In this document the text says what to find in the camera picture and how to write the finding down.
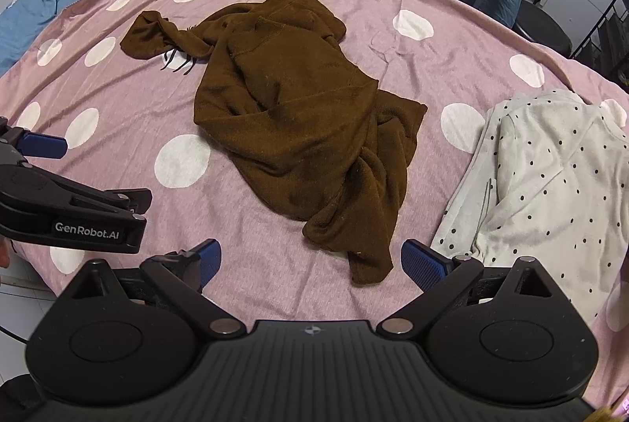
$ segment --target blue gripper pad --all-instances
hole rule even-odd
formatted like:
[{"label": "blue gripper pad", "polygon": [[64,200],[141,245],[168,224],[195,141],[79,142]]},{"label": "blue gripper pad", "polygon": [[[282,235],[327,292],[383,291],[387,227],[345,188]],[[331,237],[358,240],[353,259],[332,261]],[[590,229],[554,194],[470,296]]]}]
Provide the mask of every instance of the blue gripper pad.
[{"label": "blue gripper pad", "polygon": [[207,240],[196,250],[200,257],[200,287],[203,289],[221,268],[221,245]]},{"label": "blue gripper pad", "polygon": [[453,269],[452,261],[416,240],[402,245],[402,269],[417,287],[427,291]]},{"label": "blue gripper pad", "polygon": [[61,159],[68,152],[64,138],[26,131],[15,147],[22,156],[31,158]]}]

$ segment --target hand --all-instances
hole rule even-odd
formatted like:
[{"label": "hand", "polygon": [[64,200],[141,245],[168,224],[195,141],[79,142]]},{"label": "hand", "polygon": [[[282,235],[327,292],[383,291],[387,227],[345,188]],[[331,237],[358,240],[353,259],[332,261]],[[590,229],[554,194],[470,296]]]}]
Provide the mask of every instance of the hand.
[{"label": "hand", "polygon": [[0,236],[0,268],[9,267],[9,242]]}]

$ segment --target black round pad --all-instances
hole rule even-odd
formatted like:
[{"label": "black round pad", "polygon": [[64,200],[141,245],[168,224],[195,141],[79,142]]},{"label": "black round pad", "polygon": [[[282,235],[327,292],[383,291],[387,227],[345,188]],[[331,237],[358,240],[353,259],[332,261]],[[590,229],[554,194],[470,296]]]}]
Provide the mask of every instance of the black round pad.
[{"label": "black round pad", "polygon": [[190,326],[166,310],[109,296],[59,299],[26,347],[46,396],[78,405],[121,405],[174,385],[198,351]]}]

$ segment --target metal screw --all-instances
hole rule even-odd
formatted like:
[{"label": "metal screw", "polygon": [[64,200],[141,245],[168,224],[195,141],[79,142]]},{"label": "metal screw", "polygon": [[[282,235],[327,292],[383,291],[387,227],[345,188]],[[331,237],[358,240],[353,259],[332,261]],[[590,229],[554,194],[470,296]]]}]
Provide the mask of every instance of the metal screw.
[{"label": "metal screw", "polygon": [[387,333],[395,333],[400,335],[401,333],[408,333],[413,329],[413,323],[408,319],[402,319],[401,317],[391,317],[383,322],[383,330]]},{"label": "metal screw", "polygon": [[229,335],[230,333],[236,333],[240,330],[240,321],[236,319],[228,319],[224,317],[222,319],[216,319],[210,323],[210,330],[222,335]]}]

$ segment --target metal rack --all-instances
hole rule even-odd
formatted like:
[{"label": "metal rack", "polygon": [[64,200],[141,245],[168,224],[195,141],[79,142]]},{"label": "metal rack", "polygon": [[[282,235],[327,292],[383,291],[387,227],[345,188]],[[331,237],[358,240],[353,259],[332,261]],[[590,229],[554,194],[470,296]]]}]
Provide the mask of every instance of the metal rack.
[{"label": "metal rack", "polygon": [[629,91],[629,0],[612,0],[571,59]]}]

